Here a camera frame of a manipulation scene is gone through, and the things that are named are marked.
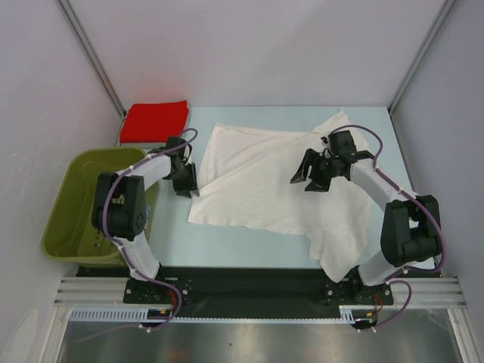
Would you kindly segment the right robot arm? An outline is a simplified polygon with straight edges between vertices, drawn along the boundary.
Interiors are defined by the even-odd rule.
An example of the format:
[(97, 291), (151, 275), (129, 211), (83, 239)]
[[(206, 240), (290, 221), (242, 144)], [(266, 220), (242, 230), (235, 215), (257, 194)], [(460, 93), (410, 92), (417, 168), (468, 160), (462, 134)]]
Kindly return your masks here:
[(405, 191), (377, 163), (378, 154), (358, 150), (348, 126), (322, 137), (324, 149), (311, 148), (290, 180), (306, 182), (306, 191), (328, 192), (335, 178), (359, 186), (383, 211), (380, 249), (366, 263), (350, 270), (338, 283), (327, 282), (327, 305), (370, 305), (388, 292), (392, 278), (422, 272), (416, 263), (445, 257), (439, 204), (432, 195)]

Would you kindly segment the white t shirt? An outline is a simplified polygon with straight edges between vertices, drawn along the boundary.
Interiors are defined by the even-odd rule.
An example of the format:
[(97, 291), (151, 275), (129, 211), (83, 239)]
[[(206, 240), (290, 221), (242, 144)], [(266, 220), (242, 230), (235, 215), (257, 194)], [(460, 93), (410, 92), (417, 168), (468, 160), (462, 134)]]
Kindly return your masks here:
[(372, 199), (344, 177), (333, 179), (328, 192), (290, 180), (307, 149), (320, 149), (321, 137), (347, 124), (344, 110), (310, 132), (215, 124), (188, 221), (306, 236), (310, 258), (341, 281), (367, 246)]

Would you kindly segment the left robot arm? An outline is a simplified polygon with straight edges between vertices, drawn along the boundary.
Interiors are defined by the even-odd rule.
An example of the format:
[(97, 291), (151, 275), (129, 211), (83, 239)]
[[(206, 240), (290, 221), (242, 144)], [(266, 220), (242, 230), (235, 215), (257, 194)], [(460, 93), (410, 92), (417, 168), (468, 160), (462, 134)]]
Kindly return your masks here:
[(125, 169), (98, 176), (92, 225), (118, 249), (130, 276), (143, 281), (141, 294), (153, 303), (166, 296), (167, 284), (157, 277), (160, 263), (147, 242), (146, 192), (160, 181), (169, 181), (176, 195), (197, 196), (196, 166), (191, 161), (191, 151), (190, 141), (171, 136), (165, 146), (150, 151)]

